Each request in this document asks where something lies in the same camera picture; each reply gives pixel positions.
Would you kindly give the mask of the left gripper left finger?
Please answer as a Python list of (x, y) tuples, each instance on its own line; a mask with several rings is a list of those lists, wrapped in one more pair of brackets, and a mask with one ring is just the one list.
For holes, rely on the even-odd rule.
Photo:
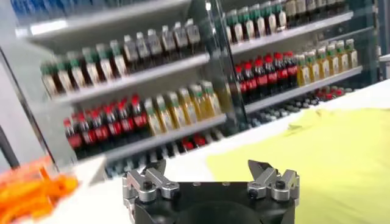
[(142, 203), (152, 203), (159, 192), (163, 199), (175, 200), (180, 195), (180, 184), (164, 176), (166, 160), (152, 162), (141, 172), (133, 169), (122, 177), (122, 194), (126, 203), (138, 198)]

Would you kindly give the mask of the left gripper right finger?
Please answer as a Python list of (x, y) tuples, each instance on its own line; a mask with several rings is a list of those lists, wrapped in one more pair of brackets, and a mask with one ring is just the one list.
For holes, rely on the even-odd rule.
[(300, 176), (294, 170), (285, 170), (283, 174), (269, 163), (248, 160), (253, 181), (248, 182), (247, 192), (252, 199), (270, 196), (275, 201), (299, 201)]

